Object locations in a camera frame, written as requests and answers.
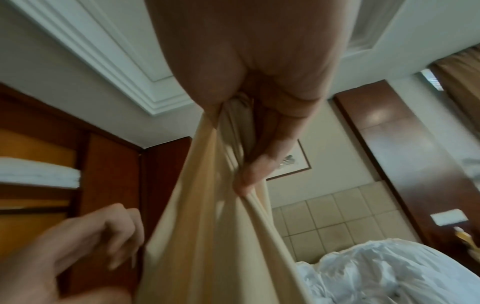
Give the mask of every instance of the beige cloth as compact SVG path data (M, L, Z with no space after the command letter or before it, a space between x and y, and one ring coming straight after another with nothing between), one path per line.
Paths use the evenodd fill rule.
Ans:
M137 304L311 302L273 225L266 182L244 198L232 189L254 143L243 95L224 103L217 129L202 117L146 246Z
M480 45L437 60L429 68L480 131Z

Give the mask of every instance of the framed picture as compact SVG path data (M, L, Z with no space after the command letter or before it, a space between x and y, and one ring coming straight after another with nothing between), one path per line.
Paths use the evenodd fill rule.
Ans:
M280 166L267 176L266 180L302 172L311 168L304 149L302 148L300 141L297 140L290 153L281 162Z

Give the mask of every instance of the person's left hand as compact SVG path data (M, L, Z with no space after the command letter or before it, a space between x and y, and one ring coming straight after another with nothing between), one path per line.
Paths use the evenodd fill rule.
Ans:
M56 276L80 258L105 245L114 269L136 254L144 242L138 209L113 204L47 230L33 243L0 263L2 304L127 304L130 295L118 288L102 288L59 299Z

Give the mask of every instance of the white linen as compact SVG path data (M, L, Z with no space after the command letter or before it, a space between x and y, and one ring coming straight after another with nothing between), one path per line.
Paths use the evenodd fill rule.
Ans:
M38 161L0 157L0 183L76 189L80 171Z
M480 278L428 246L388 239L325 255L297 269L318 304L480 303Z

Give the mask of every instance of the skin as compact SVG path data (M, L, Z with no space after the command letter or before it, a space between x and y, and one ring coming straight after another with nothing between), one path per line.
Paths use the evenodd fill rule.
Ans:
M47 230L0 263L2 304L130 304L125 290L109 287L60 299L56 276L82 257L102 249L114 269L144 242L138 209L113 204Z
M253 99L257 144L233 187L275 170L328 96L358 0L146 0L163 54L216 122L238 91Z

